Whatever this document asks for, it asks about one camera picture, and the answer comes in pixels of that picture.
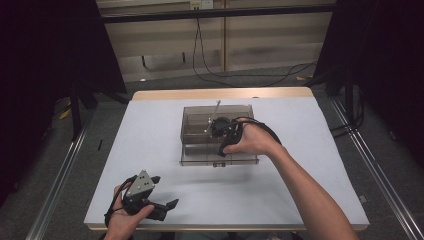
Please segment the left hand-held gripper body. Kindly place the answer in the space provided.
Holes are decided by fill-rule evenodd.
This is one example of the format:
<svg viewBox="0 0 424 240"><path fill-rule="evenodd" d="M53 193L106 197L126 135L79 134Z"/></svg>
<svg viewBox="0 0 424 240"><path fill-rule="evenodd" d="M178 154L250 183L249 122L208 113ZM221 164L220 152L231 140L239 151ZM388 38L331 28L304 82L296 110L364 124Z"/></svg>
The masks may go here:
<svg viewBox="0 0 424 240"><path fill-rule="evenodd" d="M147 219L164 221L167 215L167 207L149 200L155 185L147 171L142 170L136 175L135 180L123 196L122 206L124 210L129 215L135 215L145 206L153 205L154 210L147 216Z"/></svg>

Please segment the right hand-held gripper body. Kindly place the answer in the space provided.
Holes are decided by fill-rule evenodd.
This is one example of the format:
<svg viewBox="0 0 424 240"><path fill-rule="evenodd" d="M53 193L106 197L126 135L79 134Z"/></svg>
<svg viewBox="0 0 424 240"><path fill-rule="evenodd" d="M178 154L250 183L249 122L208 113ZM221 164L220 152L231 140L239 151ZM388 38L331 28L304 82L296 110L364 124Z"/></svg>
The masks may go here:
<svg viewBox="0 0 424 240"><path fill-rule="evenodd" d="M213 138L222 138L223 141L218 148L218 156L225 157L224 148L237 144L243 134L243 123L237 120L230 120L226 117L218 117L212 121L211 135Z"/></svg>

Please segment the silver metal rod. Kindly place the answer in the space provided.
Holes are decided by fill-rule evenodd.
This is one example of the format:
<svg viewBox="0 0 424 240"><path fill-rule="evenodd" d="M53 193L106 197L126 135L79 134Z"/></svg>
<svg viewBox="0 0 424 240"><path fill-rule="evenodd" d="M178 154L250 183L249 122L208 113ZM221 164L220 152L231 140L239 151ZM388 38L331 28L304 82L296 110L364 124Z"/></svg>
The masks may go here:
<svg viewBox="0 0 424 240"><path fill-rule="evenodd" d="M216 113L218 111L218 108L219 108L220 104L221 104L221 100L217 100L217 104L214 107L214 110L213 110L211 116L208 118L208 125L207 125L207 128L204 130L205 132L209 132L210 131L211 125L213 123L213 120L215 119L215 116L216 116Z"/></svg>

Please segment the smoky transparent drawer box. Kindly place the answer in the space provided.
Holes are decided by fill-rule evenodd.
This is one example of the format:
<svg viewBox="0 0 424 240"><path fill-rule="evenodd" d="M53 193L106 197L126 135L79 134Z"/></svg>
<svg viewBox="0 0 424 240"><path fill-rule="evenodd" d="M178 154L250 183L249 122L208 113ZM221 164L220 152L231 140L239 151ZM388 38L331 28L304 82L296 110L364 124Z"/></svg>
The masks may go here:
<svg viewBox="0 0 424 240"><path fill-rule="evenodd" d="M209 132L204 131L214 107L193 106L184 108L180 134L182 142L180 164L182 166L212 167L258 164L258 157L252 154L228 154L225 157L217 155L223 139L213 138L211 129ZM218 117L226 117L230 120L242 117L251 120L254 114L251 105L220 105L215 119Z"/></svg>

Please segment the person's right hand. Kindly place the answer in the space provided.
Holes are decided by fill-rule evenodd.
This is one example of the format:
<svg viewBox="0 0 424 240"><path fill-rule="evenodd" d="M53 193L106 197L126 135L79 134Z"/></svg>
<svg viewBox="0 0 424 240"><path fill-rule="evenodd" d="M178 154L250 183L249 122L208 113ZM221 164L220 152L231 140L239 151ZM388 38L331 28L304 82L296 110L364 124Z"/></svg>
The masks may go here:
<svg viewBox="0 0 424 240"><path fill-rule="evenodd" d="M244 123L240 141L226 146L223 152L226 154L242 152L271 157L283 149L284 147L266 130L253 123Z"/></svg>

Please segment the person's left hand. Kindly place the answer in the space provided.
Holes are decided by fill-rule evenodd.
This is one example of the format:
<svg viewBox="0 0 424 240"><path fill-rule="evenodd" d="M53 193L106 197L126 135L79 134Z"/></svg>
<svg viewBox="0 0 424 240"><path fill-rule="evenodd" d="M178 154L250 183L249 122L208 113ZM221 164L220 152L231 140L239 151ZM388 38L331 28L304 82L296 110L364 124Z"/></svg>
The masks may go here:
<svg viewBox="0 0 424 240"><path fill-rule="evenodd" d="M116 186L114 188L113 213L111 214L104 240L128 240L139 223L154 210L153 205L148 205L137 214L129 215L122 207L122 192L129 186L130 184L127 183L123 187Z"/></svg>

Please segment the white table board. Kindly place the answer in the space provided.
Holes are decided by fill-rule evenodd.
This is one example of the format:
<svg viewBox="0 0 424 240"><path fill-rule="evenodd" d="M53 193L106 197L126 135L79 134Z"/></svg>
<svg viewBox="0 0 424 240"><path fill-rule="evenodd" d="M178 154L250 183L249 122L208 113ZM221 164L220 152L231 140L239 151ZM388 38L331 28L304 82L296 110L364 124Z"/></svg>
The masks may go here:
<svg viewBox="0 0 424 240"><path fill-rule="evenodd" d="M146 170L160 179L151 199L178 202L145 231L284 231L304 224L266 157L254 165L183 166L180 129L187 106L247 104L295 160L333 197L356 230L369 221L315 97L306 87L157 90L135 93L124 114L85 217L104 229L113 188Z"/></svg>

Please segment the black horizontal bar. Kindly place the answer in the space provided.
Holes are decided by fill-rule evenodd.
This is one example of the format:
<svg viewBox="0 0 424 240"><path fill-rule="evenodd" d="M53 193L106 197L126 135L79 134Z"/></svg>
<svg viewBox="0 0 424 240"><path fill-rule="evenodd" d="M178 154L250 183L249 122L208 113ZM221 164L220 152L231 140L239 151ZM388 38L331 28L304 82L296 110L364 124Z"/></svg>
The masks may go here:
<svg viewBox="0 0 424 240"><path fill-rule="evenodd" d="M337 8L338 6L336 4L319 4L319 5L294 5L294 6L260 7L260 8L187 10L187 11L157 12L157 13L138 13L138 14L136 13L110 14L110 15L102 15L100 17L100 20L103 23L110 24L110 23L128 23L128 22L220 18L220 17L325 13L325 12L333 12Z"/></svg>

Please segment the dark curtain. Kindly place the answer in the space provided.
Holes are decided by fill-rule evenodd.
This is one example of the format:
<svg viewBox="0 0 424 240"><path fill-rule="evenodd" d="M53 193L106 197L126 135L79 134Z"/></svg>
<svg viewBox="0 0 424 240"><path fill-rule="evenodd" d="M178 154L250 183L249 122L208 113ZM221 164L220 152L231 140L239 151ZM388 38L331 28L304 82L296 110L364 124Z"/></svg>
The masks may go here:
<svg viewBox="0 0 424 240"><path fill-rule="evenodd" d="M336 0L315 74L351 77L424 162L424 0Z"/></svg>
<svg viewBox="0 0 424 240"><path fill-rule="evenodd" d="M0 0L0 205L35 158L57 100L124 93L96 0Z"/></svg>

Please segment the metal floor rail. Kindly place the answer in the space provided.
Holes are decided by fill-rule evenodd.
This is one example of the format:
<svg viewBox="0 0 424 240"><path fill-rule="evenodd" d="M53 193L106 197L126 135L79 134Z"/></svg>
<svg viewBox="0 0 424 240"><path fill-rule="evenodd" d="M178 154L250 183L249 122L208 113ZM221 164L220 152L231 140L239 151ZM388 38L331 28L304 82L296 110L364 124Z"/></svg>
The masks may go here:
<svg viewBox="0 0 424 240"><path fill-rule="evenodd" d="M404 201L399 197L359 130L354 128L348 120L347 110L343 104L334 98L331 99L331 103L342 124L346 126L349 137L361 155L361 158L371 173L374 181L378 185L380 192L386 199L408 239L424 240L424 232L419 228L412 213L407 208Z"/></svg>
<svg viewBox="0 0 424 240"><path fill-rule="evenodd" d="M83 128L76 139L72 141L53 185L25 240L43 240L85 136L86 129Z"/></svg>

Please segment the white wall socket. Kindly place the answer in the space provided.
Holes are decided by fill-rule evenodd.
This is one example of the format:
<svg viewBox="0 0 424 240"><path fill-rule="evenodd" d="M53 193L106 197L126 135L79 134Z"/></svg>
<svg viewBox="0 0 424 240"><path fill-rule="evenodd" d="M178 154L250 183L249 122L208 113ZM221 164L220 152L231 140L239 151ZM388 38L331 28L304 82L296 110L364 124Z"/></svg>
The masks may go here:
<svg viewBox="0 0 424 240"><path fill-rule="evenodd" d="M213 0L191 0L190 8L192 10L209 10L214 8Z"/></svg>

